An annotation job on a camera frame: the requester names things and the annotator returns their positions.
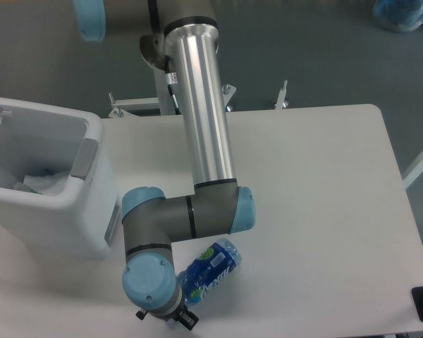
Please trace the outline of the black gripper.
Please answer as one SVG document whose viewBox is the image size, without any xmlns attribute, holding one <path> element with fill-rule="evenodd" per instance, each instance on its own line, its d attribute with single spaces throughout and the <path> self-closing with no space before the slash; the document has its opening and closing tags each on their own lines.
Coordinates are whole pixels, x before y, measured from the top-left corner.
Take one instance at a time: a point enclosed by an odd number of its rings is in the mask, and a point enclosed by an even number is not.
<svg viewBox="0 0 423 338">
<path fill-rule="evenodd" d="M 175 320 L 187 330 L 193 330 L 200 319 L 187 306 L 179 305 L 173 312 L 166 315 L 164 320 Z"/>
</svg>

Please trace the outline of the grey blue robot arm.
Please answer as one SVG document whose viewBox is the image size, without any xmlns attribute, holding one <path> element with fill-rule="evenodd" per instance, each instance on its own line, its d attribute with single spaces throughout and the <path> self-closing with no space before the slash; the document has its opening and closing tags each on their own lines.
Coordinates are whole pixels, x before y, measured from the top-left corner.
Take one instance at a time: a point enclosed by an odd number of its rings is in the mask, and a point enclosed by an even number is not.
<svg viewBox="0 0 423 338">
<path fill-rule="evenodd" d="M 233 166 L 214 9 L 208 1 L 74 1 L 73 8 L 85 41 L 135 33 L 146 62 L 176 74 L 168 91 L 183 117 L 194 192 L 168 198 L 139 187 L 123 196 L 122 285 L 139 319 L 175 320 L 191 330 L 198 318 L 176 277 L 172 243 L 247 231 L 256 220 L 252 192 L 238 184 Z"/>
</svg>

